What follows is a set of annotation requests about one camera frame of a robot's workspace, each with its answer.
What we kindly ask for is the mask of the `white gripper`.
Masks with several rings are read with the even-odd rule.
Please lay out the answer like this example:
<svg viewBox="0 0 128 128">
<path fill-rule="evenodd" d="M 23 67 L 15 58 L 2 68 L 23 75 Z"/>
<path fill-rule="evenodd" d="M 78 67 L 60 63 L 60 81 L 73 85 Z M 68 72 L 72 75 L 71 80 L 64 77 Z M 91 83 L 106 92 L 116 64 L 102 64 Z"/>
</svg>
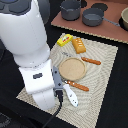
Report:
<svg viewBox="0 0 128 128">
<path fill-rule="evenodd" d="M 26 91 L 31 95 L 41 110 L 48 110 L 55 105 L 55 95 L 63 90 L 58 69 L 51 60 L 35 68 L 19 68 Z"/>
</svg>

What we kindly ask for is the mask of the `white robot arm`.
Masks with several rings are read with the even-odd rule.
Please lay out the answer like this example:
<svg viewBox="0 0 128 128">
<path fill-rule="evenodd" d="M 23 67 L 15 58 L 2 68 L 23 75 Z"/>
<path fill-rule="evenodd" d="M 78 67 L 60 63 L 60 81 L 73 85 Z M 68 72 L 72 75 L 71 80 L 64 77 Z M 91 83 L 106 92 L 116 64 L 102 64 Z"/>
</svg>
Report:
<svg viewBox="0 0 128 128">
<path fill-rule="evenodd" d="M 45 24 L 49 0 L 0 0 L 0 40 L 14 57 L 25 88 L 42 110 L 54 107 L 54 67 Z"/>
</svg>

